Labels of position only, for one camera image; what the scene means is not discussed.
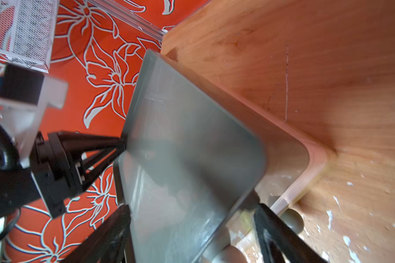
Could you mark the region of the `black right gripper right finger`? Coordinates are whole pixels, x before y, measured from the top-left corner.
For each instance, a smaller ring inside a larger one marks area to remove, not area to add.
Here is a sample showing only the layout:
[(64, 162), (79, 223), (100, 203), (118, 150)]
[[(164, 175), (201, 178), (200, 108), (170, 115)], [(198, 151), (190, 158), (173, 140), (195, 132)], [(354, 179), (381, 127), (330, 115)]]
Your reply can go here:
[(324, 263), (272, 210), (260, 203), (253, 215), (264, 263)]

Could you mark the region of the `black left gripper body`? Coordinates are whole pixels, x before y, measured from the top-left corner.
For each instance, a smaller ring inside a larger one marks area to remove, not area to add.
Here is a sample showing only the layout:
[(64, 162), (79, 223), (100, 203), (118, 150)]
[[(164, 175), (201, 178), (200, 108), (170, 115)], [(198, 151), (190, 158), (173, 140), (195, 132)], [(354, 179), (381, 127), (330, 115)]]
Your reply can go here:
[(46, 140), (38, 132), (34, 140), (31, 177), (52, 219), (66, 213), (66, 199), (86, 191), (78, 170), (83, 137), (82, 133), (58, 131), (50, 133)]

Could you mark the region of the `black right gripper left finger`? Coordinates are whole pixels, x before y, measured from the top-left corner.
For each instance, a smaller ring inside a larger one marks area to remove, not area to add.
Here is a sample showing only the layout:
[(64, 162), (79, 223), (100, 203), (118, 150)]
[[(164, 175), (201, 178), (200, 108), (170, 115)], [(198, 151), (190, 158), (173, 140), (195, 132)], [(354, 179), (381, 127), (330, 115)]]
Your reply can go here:
[(63, 263), (120, 263), (130, 234), (131, 211), (121, 205)]

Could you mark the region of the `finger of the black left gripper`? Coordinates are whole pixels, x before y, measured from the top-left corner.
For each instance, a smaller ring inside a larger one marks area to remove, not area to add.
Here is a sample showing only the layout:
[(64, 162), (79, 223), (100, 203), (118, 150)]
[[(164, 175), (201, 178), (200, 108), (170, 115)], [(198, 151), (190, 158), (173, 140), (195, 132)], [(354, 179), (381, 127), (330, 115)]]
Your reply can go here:
[(50, 133), (49, 143), (70, 192), (85, 192), (126, 150), (124, 138), (69, 131)]

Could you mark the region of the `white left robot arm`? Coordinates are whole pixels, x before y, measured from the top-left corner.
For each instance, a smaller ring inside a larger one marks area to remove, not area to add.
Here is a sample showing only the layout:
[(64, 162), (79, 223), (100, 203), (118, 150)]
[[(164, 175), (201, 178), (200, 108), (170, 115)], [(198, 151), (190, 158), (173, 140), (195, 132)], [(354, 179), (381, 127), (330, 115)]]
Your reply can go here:
[(62, 109), (68, 88), (63, 80), (12, 64), (0, 76), (0, 261), (24, 206), (40, 199), (50, 219), (65, 217), (67, 199), (85, 193), (126, 149), (123, 136), (42, 135), (46, 110)]

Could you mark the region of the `white mesh wall basket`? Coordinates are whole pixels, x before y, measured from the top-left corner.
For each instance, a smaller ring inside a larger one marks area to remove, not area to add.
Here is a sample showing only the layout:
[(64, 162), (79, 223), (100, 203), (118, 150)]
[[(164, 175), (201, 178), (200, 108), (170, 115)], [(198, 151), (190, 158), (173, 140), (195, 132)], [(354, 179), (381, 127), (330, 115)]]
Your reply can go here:
[(59, 1), (0, 1), (0, 60), (49, 72)]

